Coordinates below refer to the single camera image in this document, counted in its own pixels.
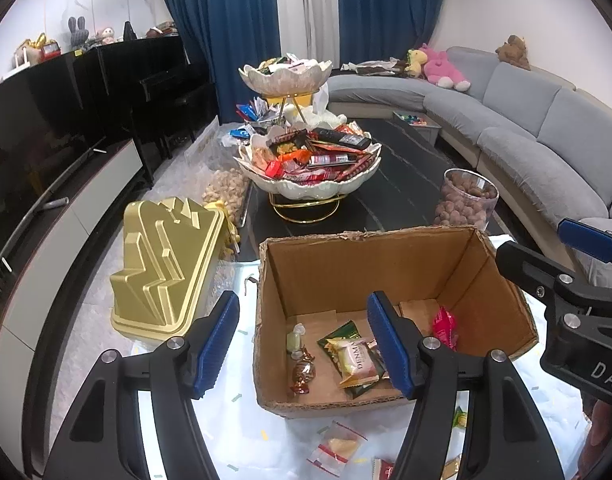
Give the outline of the person's right hand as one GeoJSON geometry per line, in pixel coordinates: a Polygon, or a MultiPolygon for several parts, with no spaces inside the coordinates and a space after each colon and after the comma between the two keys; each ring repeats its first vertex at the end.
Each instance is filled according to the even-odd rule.
{"type": "Polygon", "coordinates": [[[584,411],[590,416],[591,426],[577,461],[574,479],[583,479],[598,462],[612,439],[612,405],[583,395],[584,411]]]}

